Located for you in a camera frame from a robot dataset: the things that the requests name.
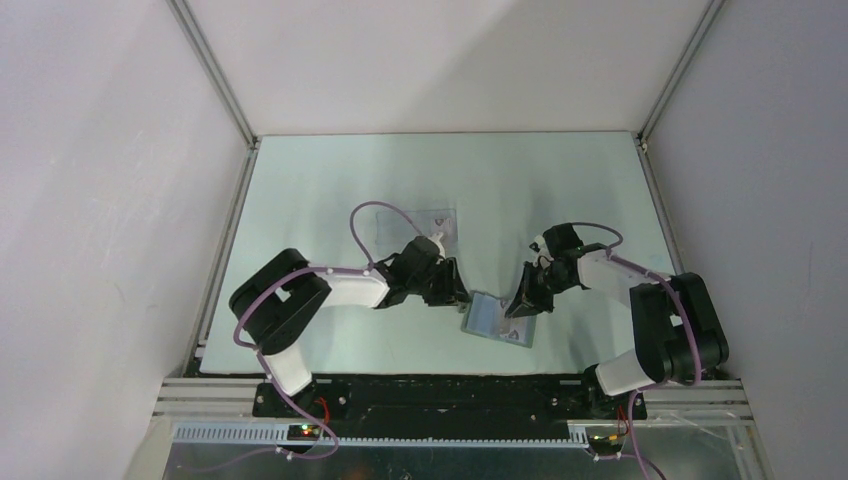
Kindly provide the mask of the blue card wallet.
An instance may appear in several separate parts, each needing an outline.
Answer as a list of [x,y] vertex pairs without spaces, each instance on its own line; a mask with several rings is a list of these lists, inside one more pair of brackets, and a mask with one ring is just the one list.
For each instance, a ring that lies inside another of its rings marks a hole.
[[535,339],[536,317],[507,318],[504,299],[473,292],[465,310],[461,331],[492,341],[531,348]]

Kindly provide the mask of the clear acrylic card holder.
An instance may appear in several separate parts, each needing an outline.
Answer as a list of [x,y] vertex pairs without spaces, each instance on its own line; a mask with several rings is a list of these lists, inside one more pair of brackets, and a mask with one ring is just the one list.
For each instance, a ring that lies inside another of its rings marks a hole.
[[[402,251],[407,243],[419,234],[428,237],[430,234],[428,222],[433,218],[454,216],[457,220],[458,228],[458,218],[455,209],[405,210],[404,214],[410,221],[407,221],[401,214],[389,209],[376,213],[375,246],[379,258],[384,258],[392,253]],[[458,242],[453,250],[446,250],[447,257],[456,256],[457,253]]]

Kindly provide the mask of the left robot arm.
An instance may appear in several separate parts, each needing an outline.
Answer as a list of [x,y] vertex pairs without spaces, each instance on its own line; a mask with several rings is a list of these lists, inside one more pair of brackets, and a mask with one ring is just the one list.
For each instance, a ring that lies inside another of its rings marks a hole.
[[284,249],[227,305],[235,344],[258,357],[261,374],[281,385],[278,404],[299,417],[337,401],[316,392],[320,375],[424,372],[416,335],[432,337],[470,302],[457,259],[437,236],[417,235],[361,267],[320,266]]

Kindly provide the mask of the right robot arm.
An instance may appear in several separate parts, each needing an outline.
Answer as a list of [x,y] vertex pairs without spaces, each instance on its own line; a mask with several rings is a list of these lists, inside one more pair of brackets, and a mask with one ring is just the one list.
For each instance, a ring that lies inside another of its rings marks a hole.
[[729,358],[729,344],[704,279],[695,273],[659,273],[617,254],[623,242],[586,243],[580,223],[550,227],[530,245],[536,257],[523,265],[517,292],[506,307],[509,319],[550,313],[554,298],[573,288],[593,290],[628,308],[634,346],[588,367],[581,402],[606,418],[623,395],[669,382],[698,385],[707,370]]

